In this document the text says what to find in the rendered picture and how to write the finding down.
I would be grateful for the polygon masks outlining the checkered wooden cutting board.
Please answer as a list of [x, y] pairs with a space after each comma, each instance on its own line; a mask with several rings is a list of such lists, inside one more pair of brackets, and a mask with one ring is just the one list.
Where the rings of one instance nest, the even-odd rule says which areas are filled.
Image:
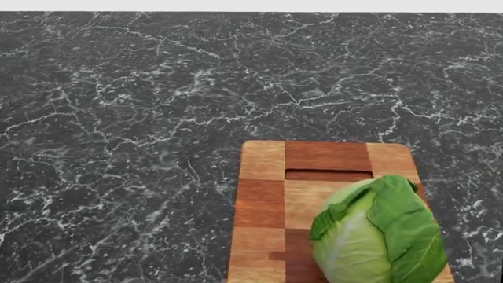
[[384, 175], [420, 182], [407, 146], [246, 141], [226, 283], [328, 283], [308, 241], [314, 217], [331, 193]]

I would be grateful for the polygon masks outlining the green cabbage head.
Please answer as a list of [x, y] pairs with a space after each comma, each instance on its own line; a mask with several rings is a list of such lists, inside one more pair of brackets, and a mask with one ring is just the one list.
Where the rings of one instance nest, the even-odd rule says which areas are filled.
[[331, 193], [310, 228], [328, 283], [433, 283], [447, 264], [440, 227], [418, 187], [398, 175]]

